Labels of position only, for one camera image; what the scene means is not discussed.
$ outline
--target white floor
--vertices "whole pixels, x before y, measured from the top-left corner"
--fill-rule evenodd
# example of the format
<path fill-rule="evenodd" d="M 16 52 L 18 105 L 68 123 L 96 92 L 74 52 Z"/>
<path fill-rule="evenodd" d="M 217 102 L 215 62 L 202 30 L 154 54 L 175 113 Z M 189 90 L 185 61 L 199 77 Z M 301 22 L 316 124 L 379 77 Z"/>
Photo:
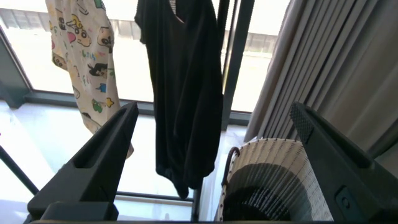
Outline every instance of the white floor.
<path fill-rule="evenodd" d="M 213 219 L 226 157 L 232 146 L 243 143 L 245 132 L 246 127 L 229 126 L 222 133 L 216 169 L 204 179 L 200 220 Z M 84 127 L 75 108 L 24 104 L 14 110 L 0 101 L 0 145 L 39 189 L 90 137 L 91 133 Z M 177 196 L 171 182 L 155 172 L 154 140 L 153 117 L 140 116 L 132 137 L 135 152 L 126 160 L 118 190 Z M 0 223 L 22 223 L 27 215 L 26 204 L 32 195 L 1 161 L 0 174 Z M 116 199 L 120 220 L 190 219 L 190 203 L 128 197 Z"/>

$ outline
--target white patterned garment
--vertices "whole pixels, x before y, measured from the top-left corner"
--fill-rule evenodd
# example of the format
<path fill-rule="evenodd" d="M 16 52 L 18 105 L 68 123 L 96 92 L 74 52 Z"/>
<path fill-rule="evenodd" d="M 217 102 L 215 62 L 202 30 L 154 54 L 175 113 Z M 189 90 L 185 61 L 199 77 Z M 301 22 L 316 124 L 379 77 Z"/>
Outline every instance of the white patterned garment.
<path fill-rule="evenodd" d="M 85 126 L 94 134 L 120 109 L 114 34 L 102 0 L 46 0 L 53 63 L 69 72 Z M 129 148 L 127 157 L 133 152 Z"/>

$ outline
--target curtain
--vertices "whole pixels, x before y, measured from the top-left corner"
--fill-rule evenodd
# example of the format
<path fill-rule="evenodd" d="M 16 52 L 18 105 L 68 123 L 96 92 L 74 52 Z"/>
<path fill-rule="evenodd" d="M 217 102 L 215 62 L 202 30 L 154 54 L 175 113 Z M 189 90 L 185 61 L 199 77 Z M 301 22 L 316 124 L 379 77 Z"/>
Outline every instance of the curtain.
<path fill-rule="evenodd" d="M 289 111 L 299 101 L 373 156 L 382 153 L 398 134 L 398 1 L 297 0 L 289 10 L 302 5 L 301 14 L 284 21 L 285 27 L 299 20 L 291 44 L 276 47 L 279 58 L 271 62 L 245 141 L 298 139 Z"/>

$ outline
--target wicker basket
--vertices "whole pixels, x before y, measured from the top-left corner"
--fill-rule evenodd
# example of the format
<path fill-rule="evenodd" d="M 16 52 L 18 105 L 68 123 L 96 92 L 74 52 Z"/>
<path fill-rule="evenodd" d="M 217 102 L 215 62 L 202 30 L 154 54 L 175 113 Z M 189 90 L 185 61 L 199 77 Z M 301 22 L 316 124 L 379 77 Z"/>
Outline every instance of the wicker basket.
<path fill-rule="evenodd" d="M 301 142 L 261 139 L 231 150 L 216 214 L 227 220 L 333 220 Z"/>

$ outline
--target black garment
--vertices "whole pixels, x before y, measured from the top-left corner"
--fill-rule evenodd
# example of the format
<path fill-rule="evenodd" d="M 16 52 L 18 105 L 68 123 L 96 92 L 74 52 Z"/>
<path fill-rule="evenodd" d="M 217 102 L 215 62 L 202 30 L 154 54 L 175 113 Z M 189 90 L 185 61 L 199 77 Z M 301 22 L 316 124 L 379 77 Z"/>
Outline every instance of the black garment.
<path fill-rule="evenodd" d="M 214 169 L 223 107 L 219 39 L 211 0 L 139 0 L 154 91 L 156 172 L 181 198 Z"/>

